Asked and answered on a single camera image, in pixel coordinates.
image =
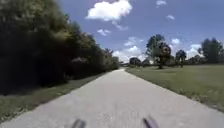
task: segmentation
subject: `sky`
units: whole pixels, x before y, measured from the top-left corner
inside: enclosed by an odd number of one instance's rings
[[[60,0],[62,10],[83,32],[120,61],[145,59],[151,36],[161,34],[172,54],[197,54],[205,38],[224,40],[224,0]]]

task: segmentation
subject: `foliage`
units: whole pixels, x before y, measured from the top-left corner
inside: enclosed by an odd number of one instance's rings
[[[134,65],[134,66],[141,66],[141,60],[140,59],[138,59],[137,57],[132,57],[132,58],[130,58],[130,60],[129,60],[129,64],[130,65]]]
[[[176,53],[176,61],[178,62],[178,64],[181,65],[181,67],[183,67],[183,64],[184,64],[184,61],[187,57],[187,54],[184,50],[179,50],[177,53]]]
[[[202,51],[205,56],[207,63],[218,63],[219,55],[223,49],[222,43],[213,39],[205,39],[202,42],[202,48],[199,51]]]
[[[148,58],[146,58],[145,60],[142,61],[142,66],[143,67],[149,67],[150,66],[150,62],[149,62]]]
[[[55,0],[0,0],[0,41],[3,92],[118,68],[118,58],[71,22]]]
[[[171,48],[164,41],[165,38],[157,34],[151,37],[146,45],[146,53],[153,58],[154,62],[159,64],[159,69],[163,68],[171,56]]]
[[[170,59],[167,61],[168,67],[174,67],[176,65],[176,60],[174,56],[170,56]]]
[[[186,61],[188,65],[198,65],[198,64],[205,64],[207,62],[205,57],[201,57],[199,55],[195,55],[194,57],[189,58]]]

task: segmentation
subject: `cloud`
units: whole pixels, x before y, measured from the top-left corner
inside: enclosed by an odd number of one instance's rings
[[[159,8],[159,6],[167,5],[167,3],[165,0],[157,0],[156,5],[157,5],[156,8]]]
[[[124,46],[133,46],[143,41],[143,39],[138,39],[137,37],[129,37],[128,40],[124,43]]]
[[[167,15],[166,18],[171,19],[171,20],[175,20],[175,17],[173,15]]]
[[[172,43],[172,44],[180,44],[181,42],[180,42],[180,39],[173,38],[173,39],[171,40],[171,43]]]
[[[199,48],[201,48],[201,44],[192,44],[191,48],[194,48],[194,49],[198,50]]]
[[[118,28],[120,31],[126,31],[126,30],[129,29],[128,26],[121,26],[121,25],[119,25],[116,21],[113,21],[112,24],[113,24],[116,28]]]
[[[127,16],[132,10],[132,5],[128,0],[118,0],[113,3],[106,1],[98,2],[93,8],[88,10],[86,19],[118,21]]]
[[[125,63],[129,62],[129,59],[131,57],[138,57],[141,61],[146,58],[146,55],[142,54],[141,49],[139,49],[137,46],[126,48],[123,50],[117,50],[113,53],[113,56],[119,57],[119,60]]]
[[[198,49],[201,48],[200,44],[192,44],[190,50],[187,51],[187,58],[194,57],[198,55]]]
[[[103,36],[106,36],[106,35],[108,35],[108,34],[111,33],[111,31],[109,31],[109,30],[107,30],[107,29],[105,29],[105,30],[103,30],[103,29],[99,29],[99,30],[97,30],[97,32],[100,33],[100,34],[103,35]]]

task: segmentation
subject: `grassy verge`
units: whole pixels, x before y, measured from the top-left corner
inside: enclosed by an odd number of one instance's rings
[[[26,111],[32,110],[40,104],[65,95],[101,75],[102,74],[80,80],[74,80],[67,84],[51,88],[40,88],[25,95],[0,95],[0,123],[10,120]]]
[[[128,68],[127,72],[224,112],[224,66]]]

